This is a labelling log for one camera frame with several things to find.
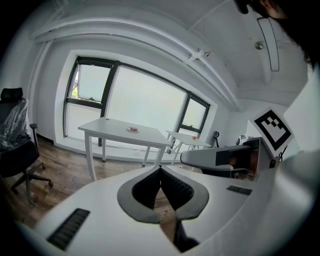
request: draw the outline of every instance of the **table leg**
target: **table leg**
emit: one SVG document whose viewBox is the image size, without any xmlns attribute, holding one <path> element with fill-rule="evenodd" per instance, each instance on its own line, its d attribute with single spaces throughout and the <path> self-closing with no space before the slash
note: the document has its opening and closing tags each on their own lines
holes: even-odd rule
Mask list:
<svg viewBox="0 0 320 256">
<path fill-rule="evenodd" d="M 88 163 L 88 171 L 91 180 L 94 182 L 97 180 L 95 166 L 94 166 L 94 157 L 92 155 L 92 140 L 91 136 L 89 136 L 86 132 L 84 133 L 84 143 L 85 143 L 85 155 L 86 161 Z"/>
<path fill-rule="evenodd" d="M 156 155 L 156 159 L 154 162 L 155 166 L 160 165 L 162 157 L 164 156 L 165 150 L 166 150 L 166 147 L 159 148 L 158 154 Z"/>
<path fill-rule="evenodd" d="M 150 151 L 150 147 L 148 146 L 147 149 L 146 149 L 146 152 L 145 152 L 143 163 L 142 163 L 143 167 L 146 166 L 146 162 L 147 162 L 147 159 L 148 159 L 149 151 Z"/>
<path fill-rule="evenodd" d="M 182 146 L 182 142 L 179 143 L 179 145 L 177 146 L 177 149 L 175 150 L 174 158 L 173 158 L 172 163 L 171 163 L 172 166 L 174 165 L 174 163 L 176 161 L 176 158 L 177 158 L 177 155 L 178 155 L 178 153 L 180 151 L 181 146 Z"/>
<path fill-rule="evenodd" d="M 106 140 L 102 139 L 102 161 L 106 161 Z"/>
</svg>

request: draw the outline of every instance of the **ceiling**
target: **ceiling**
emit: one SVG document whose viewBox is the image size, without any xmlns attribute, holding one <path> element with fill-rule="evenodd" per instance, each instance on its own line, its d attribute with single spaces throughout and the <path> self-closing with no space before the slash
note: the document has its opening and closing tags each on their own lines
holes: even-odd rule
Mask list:
<svg viewBox="0 0 320 256">
<path fill-rule="evenodd" d="M 255 42 L 264 41 L 257 22 L 259 15 L 238 12 L 233 0 L 82 0 L 87 4 L 117 3 L 133 5 L 176 20 L 186 30 L 196 33 L 214 51 L 230 70 L 238 90 L 272 87 L 273 91 L 298 94 L 307 81 L 307 65 L 303 54 L 284 34 L 280 26 L 271 20 L 275 35 L 279 71 L 272 72 L 268 50 L 257 50 Z"/>
</svg>

